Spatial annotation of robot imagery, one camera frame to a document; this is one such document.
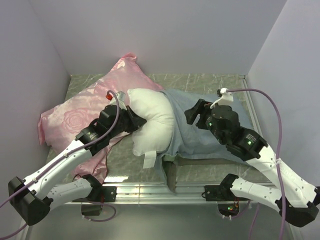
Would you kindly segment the blue and beige pillowcase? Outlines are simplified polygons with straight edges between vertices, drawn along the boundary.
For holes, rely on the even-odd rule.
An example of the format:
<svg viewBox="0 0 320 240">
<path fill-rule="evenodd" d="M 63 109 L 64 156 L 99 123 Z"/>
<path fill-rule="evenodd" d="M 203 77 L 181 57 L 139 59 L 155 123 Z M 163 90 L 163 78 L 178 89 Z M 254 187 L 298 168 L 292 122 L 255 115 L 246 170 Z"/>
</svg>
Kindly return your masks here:
<svg viewBox="0 0 320 240">
<path fill-rule="evenodd" d="M 199 99 L 213 103 L 218 99 L 214 94 L 197 94 L 167 89 L 162 92 L 168 99 L 173 114 L 173 133 L 167 149 L 157 158 L 163 156 L 181 156 L 190 160 L 228 160 L 237 164 L 244 162 L 227 151 L 217 139 L 206 129 L 199 129 L 195 125 L 187 124 L 185 111 L 192 108 Z"/>
</svg>

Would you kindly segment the white pillow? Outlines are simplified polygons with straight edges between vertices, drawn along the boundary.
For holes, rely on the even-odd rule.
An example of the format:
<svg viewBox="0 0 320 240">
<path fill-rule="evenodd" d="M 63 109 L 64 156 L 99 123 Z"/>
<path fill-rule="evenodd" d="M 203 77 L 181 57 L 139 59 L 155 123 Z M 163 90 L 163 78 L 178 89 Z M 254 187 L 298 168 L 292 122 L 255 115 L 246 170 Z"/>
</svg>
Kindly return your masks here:
<svg viewBox="0 0 320 240">
<path fill-rule="evenodd" d="M 174 131 L 174 112 L 165 94 L 147 88 L 127 91 L 129 106 L 146 123 L 132 134 L 135 156 L 144 156 L 143 168 L 153 168 L 157 154 L 170 145 Z"/>
</svg>

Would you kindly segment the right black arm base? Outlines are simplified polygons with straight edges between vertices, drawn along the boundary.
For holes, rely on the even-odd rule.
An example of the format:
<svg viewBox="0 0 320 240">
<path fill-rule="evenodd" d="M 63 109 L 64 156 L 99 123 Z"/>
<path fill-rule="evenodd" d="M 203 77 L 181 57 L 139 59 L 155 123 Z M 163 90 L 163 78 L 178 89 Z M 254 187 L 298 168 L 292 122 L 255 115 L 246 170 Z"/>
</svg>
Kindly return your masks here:
<svg viewBox="0 0 320 240">
<path fill-rule="evenodd" d="M 205 185 L 201 197 L 206 202 L 216 202 L 218 214 L 230 221 L 240 217 L 251 208 L 251 201 L 247 198 L 237 197 L 232 192 L 224 192 L 219 185 Z"/>
</svg>

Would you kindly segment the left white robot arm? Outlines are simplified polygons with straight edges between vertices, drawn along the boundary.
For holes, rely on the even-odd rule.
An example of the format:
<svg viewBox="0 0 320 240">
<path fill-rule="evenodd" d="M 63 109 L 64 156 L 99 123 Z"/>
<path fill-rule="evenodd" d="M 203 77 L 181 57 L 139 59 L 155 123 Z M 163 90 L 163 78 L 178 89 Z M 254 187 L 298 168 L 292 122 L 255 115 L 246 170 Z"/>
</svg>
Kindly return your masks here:
<svg viewBox="0 0 320 240">
<path fill-rule="evenodd" d="M 27 225 L 33 226 L 47 214 L 65 203 L 78 199 L 99 201 L 102 184 L 91 174 L 68 184 L 58 185 L 62 178 L 78 165 L 91 159 L 110 145 L 121 133 L 133 133 L 147 121 L 129 107 L 108 105 L 75 140 L 50 163 L 21 179 L 14 177 L 8 183 L 10 204 Z"/>
</svg>

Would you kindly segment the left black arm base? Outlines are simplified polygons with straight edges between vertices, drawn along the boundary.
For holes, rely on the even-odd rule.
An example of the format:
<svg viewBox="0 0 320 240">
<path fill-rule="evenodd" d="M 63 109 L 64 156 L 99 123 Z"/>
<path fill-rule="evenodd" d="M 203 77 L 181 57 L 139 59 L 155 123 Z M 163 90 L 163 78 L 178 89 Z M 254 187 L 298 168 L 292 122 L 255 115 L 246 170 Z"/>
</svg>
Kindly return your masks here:
<svg viewBox="0 0 320 240">
<path fill-rule="evenodd" d="M 93 189 L 87 197 L 82 198 L 80 201 L 86 203 L 95 202 L 100 204 L 83 204 L 80 208 L 81 214 L 84 217 L 99 216 L 103 212 L 103 210 L 110 208 L 112 209 L 112 215 L 110 216 L 110 218 L 114 217 L 117 211 L 108 203 L 115 202 L 116 195 L 117 188 L 115 186 L 102 186 L 100 189 Z"/>
</svg>

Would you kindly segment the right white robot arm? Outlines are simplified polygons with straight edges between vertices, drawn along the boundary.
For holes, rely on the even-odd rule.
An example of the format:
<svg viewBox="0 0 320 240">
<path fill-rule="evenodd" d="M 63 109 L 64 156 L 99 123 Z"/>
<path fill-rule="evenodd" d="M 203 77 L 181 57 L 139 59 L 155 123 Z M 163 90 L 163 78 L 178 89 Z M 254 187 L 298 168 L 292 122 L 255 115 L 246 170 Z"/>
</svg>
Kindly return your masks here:
<svg viewBox="0 0 320 240">
<path fill-rule="evenodd" d="M 274 185 L 268 188 L 229 173 L 219 185 L 221 196 L 226 200 L 250 199 L 268 206 L 295 227 L 313 222 L 319 213 L 319 189 L 276 158 L 274 150 L 256 131 L 241 126 L 238 114 L 229 105 L 210 106 L 210 102 L 199 99 L 184 112 L 187 124 L 193 124 L 199 117 L 196 122 L 199 129 L 210 131 L 228 152 L 254 167 Z"/>
</svg>

